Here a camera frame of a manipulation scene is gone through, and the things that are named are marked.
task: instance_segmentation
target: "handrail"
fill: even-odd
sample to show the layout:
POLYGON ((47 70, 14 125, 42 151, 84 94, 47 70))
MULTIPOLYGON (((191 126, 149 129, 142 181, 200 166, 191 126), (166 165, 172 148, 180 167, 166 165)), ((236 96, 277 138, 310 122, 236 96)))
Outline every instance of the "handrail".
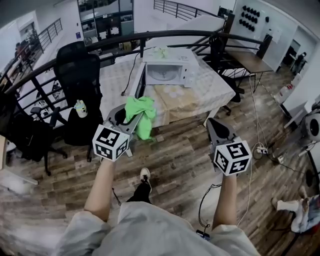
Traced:
MULTIPOLYGON (((247 41, 256 44, 262 44, 262 41, 234 35, 223 32, 216 31, 204 31, 204 30, 163 30, 163 31, 151 31, 151 32, 143 32, 143 33, 135 33, 123 36, 117 36, 113 38, 108 38, 101 40, 99 42, 93 43, 91 45, 86 46, 86 50, 88 52, 92 52, 98 50, 106 45, 110 44, 119 44, 124 42, 130 42, 135 40, 146 40, 149 38, 161 38, 161 37, 175 37, 175 36, 202 36, 202 37, 220 37, 220 38, 228 38, 228 39, 236 39, 240 41, 247 41)), ((122 56, 131 54, 130 52, 126 52, 125 54, 121 54, 122 56)), ((26 82, 30 81, 31 78, 40 75, 41 73, 51 69, 56 64, 56 59, 52 59, 39 68, 35 69, 33 72, 26 75, 19 82, 11 86, 9 89, 5 91, 6 94, 10 94, 24 85, 26 82)))
POLYGON ((161 9, 158 9, 158 8, 162 8, 162 12, 163 12, 163 13, 167 13, 167 14, 173 15, 173 16, 175 16, 176 18, 181 18, 181 17, 179 17, 178 15, 182 15, 182 14, 180 14, 180 13, 178 13, 178 12, 183 12, 183 11, 179 10, 179 6, 180 6, 181 9, 184 9, 184 10, 186 10, 186 11, 188 11, 188 12, 193 13, 193 14, 194 14, 193 18, 196 18, 197 15, 201 15, 201 14, 199 13, 199 12, 201 12, 201 13, 208 14, 208 15, 210 15, 210 16, 213 16, 213 17, 216 17, 216 18, 219 18, 219 19, 223 19, 223 20, 224 20, 224 18, 222 18, 222 17, 220 17, 220 16, 218 16, 218 15, 216 15, 216 14, 213 14, 213 13, 208 12, 208 11, 206 11, 206 10, 202 10, 202 9, 197 8, 197 7, 190 6, 190 5, 187 5, 187 4, 184 4, 184 3, 174 2, 174 1, 170 1, 170 0, 153 0, 153 9, 154 9, 154 10, 159 10, 159 11, 161 11, 161 9), (170 10, 170 12, 172 12, 172 13, 165 11, 165 10, 166 10, 165 7, 168 8, 168 6, 175 7, 175 8, 170 7, 170 8, 173 9, 173 10, 175 9, 175 14, 173 14, 174 11, 172 11, 172 10, 170 10), (193 9, 194 11, 188 10, 188 9, 185 9, 185 8, 182 8, 182 7, 188 7, 188 8, 193 9))
POLYGON ((17 56, 11 60, 11 64, 9 64, 6 69, 3 72, 2 77, 0 77, 0 84, 2 83, 2 81, 6 78, 7 80, 9 80, 11 78, 11 76, 8 76, 8 72, 9 70, 12 68, 12 66, 18 61, 18 59, 23 55, 26 54, 26 50, 29 49, 29 46, 36 46, 40 47, 40 49, 42 50, 42 52, 44 51, 44 45, 42 45, 42 43, 46 40, 44 39, 43 41, 40 41, 42 38, 39 38, 39 36, 45 35, 45 33, 48 34, 48 38, 50 38, 50 36, 52 36, 53 34, 58 35, 58 32, 60 32, 62 30, 62 24, 61 24, 61 19, 58 18, 57 20, 55 20, 53 23, 51 23, 49 26, 47 26, 43 31, 41 31, 39 34, 36 34, 35 38, 29 42, 28 44, 25 45, 25 47, 21 50, 21 52, 19 54, 17 54, 17 56))

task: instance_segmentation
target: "sneaker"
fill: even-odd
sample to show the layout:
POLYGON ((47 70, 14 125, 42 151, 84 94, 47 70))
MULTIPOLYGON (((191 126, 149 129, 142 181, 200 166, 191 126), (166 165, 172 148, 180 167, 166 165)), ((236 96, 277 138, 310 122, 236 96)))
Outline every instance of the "sneaker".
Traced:
POLYGON ((301 187, 299 188, 298 193, 299 193, 299 196, 300 196, 302 199, 308 198, 308 195, 307 195, 305 186, 301 186, 301 187))
POLYGON ((271 204, 274 207, 275 210, 277 210, 277 206, 278 206, 278 199, 276 197, 273 197, 271 199, 271 204))
POLYGON ((140 172, 140 180, 141 180, 142 183, 148 183, 149 184, 149 186, 151 188, 151 190, 150 190, 150 193, 151 193, 152 187, 150 185, 150 177, 151 177, 151 175, 150 175, 149 169, 148 168, 142 168, 141 172, 140 172))

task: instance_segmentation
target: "railing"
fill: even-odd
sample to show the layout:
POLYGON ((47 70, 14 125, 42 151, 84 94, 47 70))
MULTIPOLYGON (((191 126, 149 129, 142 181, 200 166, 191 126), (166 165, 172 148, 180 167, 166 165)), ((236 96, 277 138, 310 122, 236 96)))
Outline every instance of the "railing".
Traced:
POLYGON ((222 17, 219 17, 218 15, 215 15, 208 11, 192 7, 184 3, 173 2, 168 0, 154 0, 153 9, 173 15, 176 18, 180 18, 185 21, 189 21, 201 15, 210 15, 219 19, 223 19, 222 17))
MULTIPOLYGON (((235 40, 240 40, 240 41, 246 41, 246 42, 251 42, 251 43, 256 43, 261 45, 261 49, 265 48, 265 43, 262 41, 258 41, 255 39, 250 39, 246 38, 243 36, 238 36, 238 35, 233 35, 233 34, 228 34, 228 33, 223 33, 223 32, 217 32, 217 31, 202 31, 202 30, 166 30, 166 31, 153 31, 153 32, 144 32, 144 33, 136 33, 136 34, 131 34, 131 35, 125 35, 125 36, 119 36, 119 37, 114 37, 110 39, 105 39, 101 40, 99 42, 96 42, 94 44, 86 46, 86 50, 88 52, 92 52, 95 50, 98 50, 102 47, 105 47, 107 45, 112 45, 112 44, 119 44, 119 43, 124 43, 124 42, 130 42, 130 41, 135 41, 135 40, 140 40, 140 49, 138 50, 132 50, 130 52, 124 52, 124 53, 119 53, 115 54, 112 56, 104 57, 100 59, 100 62, 112 60, 118 57, 122 57, 125 55, 131 55, 131 54, 140 54, 140 57, 143 57, 144 55, 144 47, 147 39, 150 38, 160 38, 160 37, 176 37, 176 36, 201 36, 201 37, 208 37, 212 40, 216 39, 221 39, 221 40, 227 40, 227 39, 235 39, 235 40)), ((168 47, 205 47, 209 46, 208 43, 191 43, 191 44, 175 44, 175 45, 168 45, 168 47)), ((29 104, 21 107, 20 103, 18 103, 18 112, 24 112, 27 108, 32 107, 33 104, 43 101, 45 105, 42 106, 42 110, 45 109, 51 109, 51 113, 48 113, 46 116, 43 117, 43 119, 47 119, 52 115, 53 110, 55 109, 55 105, 61 103, 64 101, 66 98, 63 96, 61 98, 55 99, 55 101, 51 101, 48 96, 53 95, 59 91, 62 90, 61 87, 58 87, 56 89, 53 89, 49 93, 45 93, 43 87, 45 85, 48 85, 49 83, 53 83, 56 81, 56 77, 52 77, 51 79, 43 82, 40 84, 37 80, 37 76, 45 73, 46 71, 52 69, 56 64, 56 59, 53 59, 46 64, 42 65, 41 67, 35 69, 33 72, 29 73, 26 75, 24 78, 22 78, 20 81, 18 81, 16 84, 12 85, 9 87, 5 93, 6 94, 15 94, 16 91, 21 88, 25 83, 28 83, 31 81, 34 85, 34 88, 28 91, 26 94, 22 95, 19 97, 17 100, 20 102, 22 99, 27 97, 28 95, 37 92, 40 97, 37 98, 36 100, 30 102, 29 104)), ((61 112, 68 109, 69 106, 64 106, 61 108, 61 112)), ((60 117, 60 122, 65 124, 67 121, 60 117)))
POLYGON ((21 45, 17 48, 18 54, 8 63, 0 77, 0 90, 8 89, 32 72, 37 59, 60 31, 62 31, 62 25, 59 18, 41 33, 37 34, 35 32, 29 36, 28 41, 21 42, 21 45))

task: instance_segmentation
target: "microwave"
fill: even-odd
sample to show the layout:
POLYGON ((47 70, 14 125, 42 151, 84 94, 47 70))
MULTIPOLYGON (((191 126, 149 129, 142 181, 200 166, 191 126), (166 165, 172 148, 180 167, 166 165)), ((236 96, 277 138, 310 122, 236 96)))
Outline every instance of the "microwave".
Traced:
POLYGON ((146 85, 183 85, 191 88, 195 83, 199 63, 190 49, 151 48, 144 51, 146 85))

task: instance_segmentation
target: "wooden floor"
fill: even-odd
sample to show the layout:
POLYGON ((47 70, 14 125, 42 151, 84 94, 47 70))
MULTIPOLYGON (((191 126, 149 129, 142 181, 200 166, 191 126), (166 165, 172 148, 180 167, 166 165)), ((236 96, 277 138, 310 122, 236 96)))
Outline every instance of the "wooden floor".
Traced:
MULTIPOLYGON (((264 74, 261 83, 268 91, 276 93, 291 79, 290 72, 283 68, 277 74, 264 74)), ((228 104, 232 109, 230 116, 223 109, 217 116, 232 125, 252 147, 258 140, 249 79, 245 79, 241 87, 245 89, 241 103, 228 104)), ((282 127, 287 119, 261 85, 254 96, 259 121, 270 144, 286 132, 282 127)), ((155 128, 153 141, 134 140, 131 145, 133 157, 123 155, 117 161, 113 187, 120 201, 129 199, 140 182, 141 168, 148 167, 153 187, 151 202, 200 229, 198 209, 201 198, 212 183, 219 184, 222 180, 222 175, 214 171, 208 157, 210 144, 202 125, 206 116, 204 113, 155 128)), ((264 143, 261 132, 259 136, 264 143)), ((17 172, 37 179, 38 186, 30 186, 5 172, 0 173, 0 245, 7 253, 24 256, 50 254, 72 216, 84 206, 100 159, 96 157, 88 163, 86 147, 66 145, 63 141, 54 146, 65 150, 68 158, 53 153, 49 155, 50 177, 46 176, 42 161, 11 160, 17 172)), ((285 164, 301 172, 311 169, 307 155, 300 158, 294 155, 297 150, 298 147, 292 148, 286 153, 285 164)), ((297 199, 297 191, 305 183, 301 172, 275 165, 267 157, 253 161, 249 209, 239 226, 263 256, 280 256, 295 236, 292 232, 274 230, 289 227, 291 215, 273 210, 270 200, 274 196, 284 201, 297 199)), ((247 209, 249 180, 250 170, 238 176, 238 220, 247 209)), ((310 189, 308 193, 314 195, 316 190, 310 189)), ((203 202, 201 216, 209 223, 213 220, 218 197, 219 189, 213 189, 203 202)), ((112 226, 117 222, 119 209, 112 196, 109 220, 112 226)), ((320 232, 300 236, 287 255, 312 255, 319 241, 320 232)))

